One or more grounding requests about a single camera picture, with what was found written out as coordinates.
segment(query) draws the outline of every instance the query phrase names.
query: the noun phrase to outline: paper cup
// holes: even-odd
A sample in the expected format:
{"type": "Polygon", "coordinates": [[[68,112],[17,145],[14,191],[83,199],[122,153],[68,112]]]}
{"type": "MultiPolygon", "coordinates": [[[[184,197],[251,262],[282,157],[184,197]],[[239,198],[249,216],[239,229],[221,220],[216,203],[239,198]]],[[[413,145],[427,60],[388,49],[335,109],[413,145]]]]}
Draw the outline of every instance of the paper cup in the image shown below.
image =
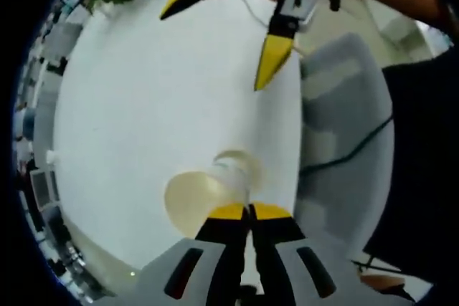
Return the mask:
{"type": "Polygon", "coordinates": [[[260,185],[260,167],[247,157],[241,151],[226,151],[204,171],[180,173],[169,181],[164,195],[166,212],[184,236],[194,238],[215,208],[248,203],[250,193],[260,185]]]}
{"type": "Polygon", "coordinates": [[[56,159],[57,159],[57,154],[54,150],[46,151],[46,164],[52,165],[55,163],[56,159]]]}

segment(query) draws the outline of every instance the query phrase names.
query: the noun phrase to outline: monitor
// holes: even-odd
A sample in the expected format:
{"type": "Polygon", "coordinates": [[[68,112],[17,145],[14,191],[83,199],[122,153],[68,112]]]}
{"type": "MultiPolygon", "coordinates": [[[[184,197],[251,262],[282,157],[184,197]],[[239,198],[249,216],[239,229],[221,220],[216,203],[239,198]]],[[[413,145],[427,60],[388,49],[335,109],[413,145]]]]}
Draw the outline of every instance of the monitor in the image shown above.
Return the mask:
{"type": "Polygon", "coordinates": [[[35,201],[40,211],[53,204],[51,193],[49,192],[46,172],[42,170],[33,170],[30,172],[30,180],[34,189],[35,201]]]}
{"type": "Polygon", "coordinates": [[[54,170],[49,170],[49,178],[51,179],[52,198],[54,201],[59,202],[59,193],[57,192],[56,173],[54,170]]]}

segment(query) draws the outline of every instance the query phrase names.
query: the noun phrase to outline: white cable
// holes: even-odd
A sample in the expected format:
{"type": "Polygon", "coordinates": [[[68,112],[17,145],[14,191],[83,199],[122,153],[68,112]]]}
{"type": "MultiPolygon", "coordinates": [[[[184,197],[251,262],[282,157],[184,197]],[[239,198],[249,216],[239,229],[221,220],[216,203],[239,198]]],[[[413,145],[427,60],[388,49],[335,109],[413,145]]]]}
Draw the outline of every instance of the white cable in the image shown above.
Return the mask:
{"type": "Polygon", "coordinates": [[[260,23],[263,27],[267,28],[268,25],[259,16],[257,16],[255,14],[255,12],[250,7],[249,2],[247,0],[242,0],[242,2],[244,3],[245,7],[247,7],[247,10],[249,10],[249,12],[252,15],[252,17],[254,18],[254,20],[257,21],[258,23],[260,23]]]}

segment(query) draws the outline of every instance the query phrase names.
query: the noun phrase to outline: desk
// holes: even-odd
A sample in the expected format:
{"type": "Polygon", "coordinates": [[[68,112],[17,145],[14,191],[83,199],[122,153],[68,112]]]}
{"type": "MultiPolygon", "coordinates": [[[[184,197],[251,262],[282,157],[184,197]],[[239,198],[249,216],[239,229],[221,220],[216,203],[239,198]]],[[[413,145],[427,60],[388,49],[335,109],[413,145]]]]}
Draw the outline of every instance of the desk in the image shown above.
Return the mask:
{"type": "Polygon", "coordinates": [[[77,44],[83,26],[72,22],[56,23],[43,44],[41,55],[53,64],[68,57],[77,44]]]}
{"type": "MultiPolygon", "coordinates": [[[[248,0],[268,21],[274,4],[248,0]]],[[[167,21],[166,0],[95,15],[72,52],[54,145],[61,207],[99,247],[140,269],[180,240],[164,208],[172,176],[242,149],[267,178],[254,197],[290,211],[301,141],[299,59],[253,92],[266,29],[240,0],[167,21]]]]}
{"type": "Polygon", "coordinates": [[[47,169],[46,152],[53,149],[53,130],[55,126],[55,110],[62,77],[45,70],[39,76],[36,86],[36,98],[32,103],[35,107],[35,125],[33,151],[35,165],[47,169]]]}

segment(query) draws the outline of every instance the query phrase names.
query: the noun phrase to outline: table surface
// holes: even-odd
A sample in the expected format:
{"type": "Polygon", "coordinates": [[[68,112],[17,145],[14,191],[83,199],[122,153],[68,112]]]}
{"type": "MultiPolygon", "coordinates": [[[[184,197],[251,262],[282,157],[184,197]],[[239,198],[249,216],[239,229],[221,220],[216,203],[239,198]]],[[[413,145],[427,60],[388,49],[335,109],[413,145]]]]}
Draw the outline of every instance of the table surface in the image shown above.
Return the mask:
{"type": "MultiPolygon", "coordinates": [[[[268,22],[274,3],[248,1],[268,22]]],[[[254,197],[291,211],[298,178],[298,55],[253,92],[266,29],[245,5],[206,0],[159,21],[165,3],[138,0],[87,23],[55,117],[62,210],[136,269],[182,238],[164,208],[172,176],[205,170],[223,150],[246,150],[266,176],[254,197]]]]}

